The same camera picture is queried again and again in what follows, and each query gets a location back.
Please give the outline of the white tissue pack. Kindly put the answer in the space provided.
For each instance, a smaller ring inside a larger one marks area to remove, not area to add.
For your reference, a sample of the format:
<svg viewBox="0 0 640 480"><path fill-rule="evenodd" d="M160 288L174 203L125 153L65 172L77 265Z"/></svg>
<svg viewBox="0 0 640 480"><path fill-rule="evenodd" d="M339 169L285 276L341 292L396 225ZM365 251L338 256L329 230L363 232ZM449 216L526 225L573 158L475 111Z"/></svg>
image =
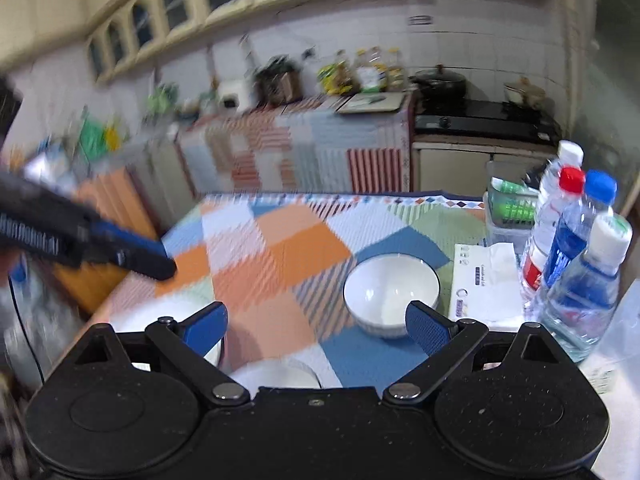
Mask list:
<svg viewBox="0 0 640 480"><path fill-rule="evenodd" d="M494 332L515 333L524 306L512 243L454 246L454 274L447 313L451 321L472 318Z"/></svg>

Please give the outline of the wooden chair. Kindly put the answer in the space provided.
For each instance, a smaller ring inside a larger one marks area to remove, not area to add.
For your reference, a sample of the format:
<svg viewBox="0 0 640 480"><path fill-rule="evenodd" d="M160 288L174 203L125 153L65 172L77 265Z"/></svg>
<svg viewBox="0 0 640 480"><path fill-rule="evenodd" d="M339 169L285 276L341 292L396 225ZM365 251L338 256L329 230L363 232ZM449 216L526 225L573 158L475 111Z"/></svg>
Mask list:
<svg viewBox="0 0 640 480"><path fill-rule="evenodd" d="M98 249L89 250L90 255L100 257L100 261L84 261L79 268L53 263L52 275L63 297L90 315L101 307L129 272L113 264L116 248L122 246L122 243L117 247L110 245L110 242L119 238L115 229L149 240L158 240L158 236L142 198L134 187L134 181L125 168L85 180L72 193L72 200L92 209L101 217L91 227L91 240L96 235L100 239Z"/></svg>

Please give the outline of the white oval plate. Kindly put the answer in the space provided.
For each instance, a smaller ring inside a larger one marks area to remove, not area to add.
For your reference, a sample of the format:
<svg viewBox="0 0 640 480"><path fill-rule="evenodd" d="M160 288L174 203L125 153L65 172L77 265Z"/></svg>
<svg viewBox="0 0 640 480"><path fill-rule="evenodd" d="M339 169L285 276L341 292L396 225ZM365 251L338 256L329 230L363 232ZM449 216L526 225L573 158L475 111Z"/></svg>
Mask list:
<svg viewBox="0 0 640 480"><path fill-rule="evenodd" d="M229 319L225 307L210 313L213 304L217 301L179 292L146 300L131 313L113 314L110 323L116 332L135 333L143 332L153 322L172 318L179 325L179 337L186 345L210 364L218 365L224 353Z"/></svg>

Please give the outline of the oil bottle yellow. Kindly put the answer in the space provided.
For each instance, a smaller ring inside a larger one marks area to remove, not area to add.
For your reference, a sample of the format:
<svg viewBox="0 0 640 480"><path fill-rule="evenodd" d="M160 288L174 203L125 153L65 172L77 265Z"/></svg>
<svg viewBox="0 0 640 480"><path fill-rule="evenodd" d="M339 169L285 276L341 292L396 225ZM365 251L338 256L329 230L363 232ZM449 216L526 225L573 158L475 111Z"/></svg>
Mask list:
<svg viewBox="0 0 640 480"><path fill-rule="evenodd" d="M387 90L401 92L406 88L406 71L398 48L388 50Z"/></svg>

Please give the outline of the white ribbed bowl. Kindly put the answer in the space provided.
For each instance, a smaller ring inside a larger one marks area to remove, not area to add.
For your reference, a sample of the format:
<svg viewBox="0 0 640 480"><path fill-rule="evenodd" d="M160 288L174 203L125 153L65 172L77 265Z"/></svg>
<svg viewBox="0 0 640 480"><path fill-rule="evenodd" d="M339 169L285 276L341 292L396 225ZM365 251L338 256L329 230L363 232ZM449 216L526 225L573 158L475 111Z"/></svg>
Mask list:
<svg viewBox="0 0 640 480"><path fill-rule="evenodd" d="M250 391L265 388L319 389L320 380L305 363L297 360L263 360L242 366L231 378Z"/></svg>
<svg viewBox="0 0 640 480"><path fill-rule="evenodd" d="M380 255L358 263L348 274L343 298L357 326L371 336L407 335L406 310L413 300L439 303L440 281L425 261L405 255Z"/></svg>

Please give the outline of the clear container green items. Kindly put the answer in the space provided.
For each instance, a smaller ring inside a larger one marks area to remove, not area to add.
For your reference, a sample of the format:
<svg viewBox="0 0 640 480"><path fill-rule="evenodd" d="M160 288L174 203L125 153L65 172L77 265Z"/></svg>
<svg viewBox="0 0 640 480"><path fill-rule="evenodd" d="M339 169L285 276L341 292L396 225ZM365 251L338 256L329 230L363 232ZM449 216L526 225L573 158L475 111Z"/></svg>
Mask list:
<svg viewBox="0 0 640 480"><path fill-rule="evenodd" d="M488 244L512 243L520 258L535 223L538 190L529 185L528 167L515 160L490 160L484 195Z"/></svg>

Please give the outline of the green label water bottle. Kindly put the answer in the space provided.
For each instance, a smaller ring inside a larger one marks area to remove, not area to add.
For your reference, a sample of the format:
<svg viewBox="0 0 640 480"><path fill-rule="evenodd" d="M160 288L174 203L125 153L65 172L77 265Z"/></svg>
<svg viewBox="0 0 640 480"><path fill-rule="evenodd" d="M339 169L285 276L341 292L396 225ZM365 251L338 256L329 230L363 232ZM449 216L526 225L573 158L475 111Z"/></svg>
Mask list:
<svg viewBox="0 0 640 480"><path fill-rule="evenodd" d="M586 248L541 298L539 322L575 363L593 352L612 321L631 240L625 218L598 214Z"/></svg>

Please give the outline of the white cap water bottle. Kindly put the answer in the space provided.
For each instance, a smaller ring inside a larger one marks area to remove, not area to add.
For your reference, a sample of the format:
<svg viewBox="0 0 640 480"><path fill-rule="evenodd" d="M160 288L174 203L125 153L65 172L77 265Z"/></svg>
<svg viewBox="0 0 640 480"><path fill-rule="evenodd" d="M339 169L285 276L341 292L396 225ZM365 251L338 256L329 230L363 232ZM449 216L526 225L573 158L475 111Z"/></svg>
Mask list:
<svg viewBox="0 0 640 480"><path fill-rule="evenodd" d="M538 203L536 211L555 196L560 194L560 173L564 167L582 168L584 150L572 141L563 140L559 143L555 159L548 163L539 185Z"/></svg>

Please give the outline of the colourful checked tablecloth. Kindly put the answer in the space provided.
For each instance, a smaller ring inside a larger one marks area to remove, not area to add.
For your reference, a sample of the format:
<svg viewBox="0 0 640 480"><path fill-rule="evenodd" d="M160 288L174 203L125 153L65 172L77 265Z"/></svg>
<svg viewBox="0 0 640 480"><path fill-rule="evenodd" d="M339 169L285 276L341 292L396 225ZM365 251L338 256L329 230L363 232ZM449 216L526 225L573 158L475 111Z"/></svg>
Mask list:
<svg viewBox="0 0 640 480"><path fill-rule="evenodd" d="M488 241L484 205L446 196L213 195L164 237L178 266L157 283L127 276L94 314L123 328L145 305L184 318L183 299L201 308L221 301L229 329L218 359L226 373L262 360L301 362L326 388L383 389L423 361L407 338L365 333L344 303L360 262L406 254L428 263L450 289L454 248Z"/></svg>

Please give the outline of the red cap water bottle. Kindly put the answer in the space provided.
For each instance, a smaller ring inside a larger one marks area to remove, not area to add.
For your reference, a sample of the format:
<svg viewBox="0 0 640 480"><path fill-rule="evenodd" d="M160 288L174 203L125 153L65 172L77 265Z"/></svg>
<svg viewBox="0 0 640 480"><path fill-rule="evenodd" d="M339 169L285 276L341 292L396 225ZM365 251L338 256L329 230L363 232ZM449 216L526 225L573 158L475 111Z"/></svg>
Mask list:
<svg viewBox="0 0 640 480"><path fill-rule="evenodd" d="M521 267L521 293L525 312L530 315L532 301L542 282L563 211L582 197L585 173L577 167L565 166L560 170L556 189L549 193L536 212L535 224L525 244Z"/></svg>

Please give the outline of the patchwork counter cloth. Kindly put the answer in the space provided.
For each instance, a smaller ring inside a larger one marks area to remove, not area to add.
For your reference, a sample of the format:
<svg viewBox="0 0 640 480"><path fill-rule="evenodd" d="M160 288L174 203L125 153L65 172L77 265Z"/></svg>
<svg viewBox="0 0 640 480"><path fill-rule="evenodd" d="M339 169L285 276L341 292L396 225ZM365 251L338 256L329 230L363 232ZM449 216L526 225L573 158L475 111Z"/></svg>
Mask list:
<svg viewBox="0 0 640 480"><path fill-rule="evenodd" d="M411 96L396 110L377 96L358 113L317 96L241 115L209 115L178 134L196 192L409 191Z"/></svg>

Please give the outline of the black wok on stove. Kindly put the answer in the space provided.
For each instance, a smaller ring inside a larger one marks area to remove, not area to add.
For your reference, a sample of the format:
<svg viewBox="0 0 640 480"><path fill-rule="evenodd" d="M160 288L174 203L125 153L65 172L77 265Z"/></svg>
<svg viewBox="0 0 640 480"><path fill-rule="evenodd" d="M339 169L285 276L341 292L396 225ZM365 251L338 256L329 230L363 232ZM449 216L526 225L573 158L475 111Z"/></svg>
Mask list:
<svg viewBox="0 0 640 480"><path fill-rule="evenodd" d="M468 95L465 76L442 64L416 72L409 81L419 90L424 106L444 106L465 100Z"/></svg>

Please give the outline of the blue label water bottle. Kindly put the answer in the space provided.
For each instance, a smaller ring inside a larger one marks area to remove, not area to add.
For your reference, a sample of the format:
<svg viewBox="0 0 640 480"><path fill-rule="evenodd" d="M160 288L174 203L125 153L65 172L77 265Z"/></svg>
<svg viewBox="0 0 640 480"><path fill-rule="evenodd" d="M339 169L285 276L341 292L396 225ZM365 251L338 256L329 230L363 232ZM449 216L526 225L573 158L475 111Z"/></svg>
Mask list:
<svg viewBox="0 0 640 480"><path fill-rule="evenodd" d="M544 268L544 287L550 288L566 267L587 246L594 219L613 213L617 195L616 180L601 170L586 173L582 197L561 214Z"/></svg>

